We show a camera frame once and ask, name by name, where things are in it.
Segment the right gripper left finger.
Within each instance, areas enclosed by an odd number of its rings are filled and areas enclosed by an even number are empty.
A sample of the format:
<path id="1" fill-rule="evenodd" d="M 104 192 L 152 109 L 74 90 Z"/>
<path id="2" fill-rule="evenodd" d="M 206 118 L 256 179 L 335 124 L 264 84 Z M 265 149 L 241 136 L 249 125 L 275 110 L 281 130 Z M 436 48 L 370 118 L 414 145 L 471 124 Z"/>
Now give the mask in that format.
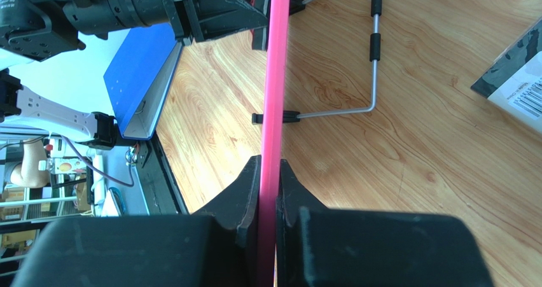
<path id="1" fill-rule="evenodd" d="M 261 158 L 193 214 L 49 223 L 14 286 L 257 286 Z"/>

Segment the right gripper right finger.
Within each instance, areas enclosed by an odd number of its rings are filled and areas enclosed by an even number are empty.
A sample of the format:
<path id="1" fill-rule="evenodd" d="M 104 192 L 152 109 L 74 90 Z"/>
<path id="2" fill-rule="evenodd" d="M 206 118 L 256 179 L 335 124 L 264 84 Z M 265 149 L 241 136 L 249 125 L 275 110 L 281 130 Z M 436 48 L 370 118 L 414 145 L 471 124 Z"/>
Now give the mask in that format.
<path id="1" fill-rule="evenodd" d="M 465 223 L 446 214 L 326 207 L 281 162 L 279 286 L 493 286 Z"/>

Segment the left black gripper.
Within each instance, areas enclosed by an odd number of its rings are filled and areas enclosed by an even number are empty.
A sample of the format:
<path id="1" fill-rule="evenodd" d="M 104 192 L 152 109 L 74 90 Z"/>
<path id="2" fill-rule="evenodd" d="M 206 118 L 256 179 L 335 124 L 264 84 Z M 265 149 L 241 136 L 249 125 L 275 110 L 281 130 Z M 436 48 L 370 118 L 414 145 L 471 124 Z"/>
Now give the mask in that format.
<path id="1" fill-rule="evenodd" d="M 268 25 L 269 0 L 173 0 L 173 4 L 177 15 L 170 22 L 183 46 Z"/>

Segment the pink framed whiteboard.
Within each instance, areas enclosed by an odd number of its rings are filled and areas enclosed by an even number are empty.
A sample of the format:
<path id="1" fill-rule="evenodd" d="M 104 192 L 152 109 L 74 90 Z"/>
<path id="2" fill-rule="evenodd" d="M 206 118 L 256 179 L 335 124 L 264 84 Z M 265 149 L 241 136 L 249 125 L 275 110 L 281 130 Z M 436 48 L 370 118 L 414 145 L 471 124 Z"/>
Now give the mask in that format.
<path id="1" fill-rule="evenodd" d="M 271 0 L 261 136 L 256 285 L 274 285 L 275 200 L 279 194 L 290 0 Z"/>

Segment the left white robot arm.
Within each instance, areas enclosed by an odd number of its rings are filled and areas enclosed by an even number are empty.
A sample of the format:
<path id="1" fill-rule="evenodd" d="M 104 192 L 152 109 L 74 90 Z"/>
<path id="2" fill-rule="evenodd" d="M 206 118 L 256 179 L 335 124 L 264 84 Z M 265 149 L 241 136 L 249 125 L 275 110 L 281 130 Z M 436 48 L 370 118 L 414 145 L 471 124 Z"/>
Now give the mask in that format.
<path id="1" fill-rule="evenodd" d="M 110 150 L 149 139 L 181 47 L 243 31 L 271 0 L 1 0 L 1 123 Z"/>

